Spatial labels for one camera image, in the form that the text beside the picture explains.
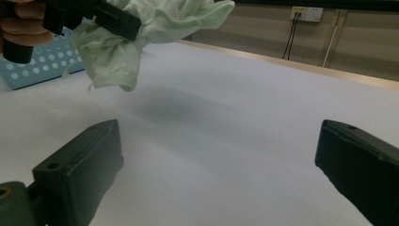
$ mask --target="white table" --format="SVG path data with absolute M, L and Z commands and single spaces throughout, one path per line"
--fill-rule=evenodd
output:
M 370 225 L 314 166 L 320 126 L 399 147 L 399 90 L 267 59 L 151 45 L 134 92 L 88 93 L 79 73 L 2 94 L 0 182 L 32 183 L 44 158 L 118 119 L 125 164 L 91 225 Z

